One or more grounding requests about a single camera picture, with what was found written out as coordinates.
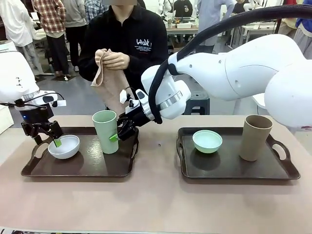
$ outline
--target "plaid shirt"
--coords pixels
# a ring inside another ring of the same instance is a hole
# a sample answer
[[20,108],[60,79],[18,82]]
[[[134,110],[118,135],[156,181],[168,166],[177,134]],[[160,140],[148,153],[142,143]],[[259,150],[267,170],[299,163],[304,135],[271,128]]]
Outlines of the plaid shirt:
[[46,33],[65,32],[66,9],[60,0],[34,0],[34,8]]
[[85,0],[84,8],[86,10],[87,22],[89,23],[94,17],[104,13],[109,6],[102,4],[102,0]]

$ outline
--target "light green cup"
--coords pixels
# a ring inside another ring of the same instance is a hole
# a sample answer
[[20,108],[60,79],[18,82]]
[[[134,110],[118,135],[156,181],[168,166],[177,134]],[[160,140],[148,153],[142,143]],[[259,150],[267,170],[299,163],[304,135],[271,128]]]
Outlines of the light green cup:
[[103,153],[113,154],[118,150],[118,141],[109,138],[117,134],[117,115],[114,111],[99,111],[92,116]]
[[216,152],[222,145],[222,137],[213,131],[201,130],[193,135],[195,147],[205,154]]

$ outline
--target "stool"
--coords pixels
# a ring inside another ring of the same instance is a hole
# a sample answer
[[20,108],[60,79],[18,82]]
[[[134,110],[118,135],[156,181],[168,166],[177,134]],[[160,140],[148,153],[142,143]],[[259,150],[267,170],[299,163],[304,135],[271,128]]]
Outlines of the stool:
[[186,102],[186,108],[183,115],[189,116],[192,113],[199,113],[201,116],[210,115],[210,99],[205,91],[195,91],[191,98]]

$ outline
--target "brown cup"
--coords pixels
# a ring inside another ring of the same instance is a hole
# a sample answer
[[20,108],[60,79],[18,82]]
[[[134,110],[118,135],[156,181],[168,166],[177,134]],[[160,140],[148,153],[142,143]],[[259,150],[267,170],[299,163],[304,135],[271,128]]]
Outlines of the brown cup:
[[264,116],[247,116],[239,156],[246,161],[256,161],[272,127],[272,121]]

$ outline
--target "hand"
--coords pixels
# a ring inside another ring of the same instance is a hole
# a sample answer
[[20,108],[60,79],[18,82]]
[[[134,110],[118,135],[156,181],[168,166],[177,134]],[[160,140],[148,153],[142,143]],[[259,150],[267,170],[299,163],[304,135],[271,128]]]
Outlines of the hand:
[[102,50],[96,51],[95,60],[96,60],[97,66],[99,66],[99,61],[100,61],[101,57],[103,56],[103,54],[106,52],[107,52],[107,49],[102,49]]
[[111,70],[125,70],[128,68],[129,62],[129,55],[123,53],[112,53],[103,59],[104,66]]

